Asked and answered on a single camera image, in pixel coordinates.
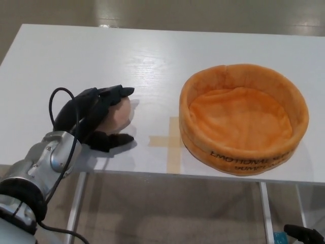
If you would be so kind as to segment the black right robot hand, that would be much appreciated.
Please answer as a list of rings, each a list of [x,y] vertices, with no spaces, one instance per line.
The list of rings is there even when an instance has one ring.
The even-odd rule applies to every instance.
[[[288,243],[287,237],[304,244],[324,244],[324,237],[315,229],[303,226],[286,224],[282,232],[274,232],[274,243]]]

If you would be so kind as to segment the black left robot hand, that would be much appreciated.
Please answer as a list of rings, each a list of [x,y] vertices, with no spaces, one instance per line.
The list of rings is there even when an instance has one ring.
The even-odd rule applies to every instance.
[[[133,94],[133,87],[116,85],[105,88],[89,88],[69,100],[53,118],[53,131],[65,131],[77,136],[77,140],[90,149],[108,153],[111,149],[127,145],[134,141],[129,134],[106,134],[97,128],[112,112],[114,105]]]

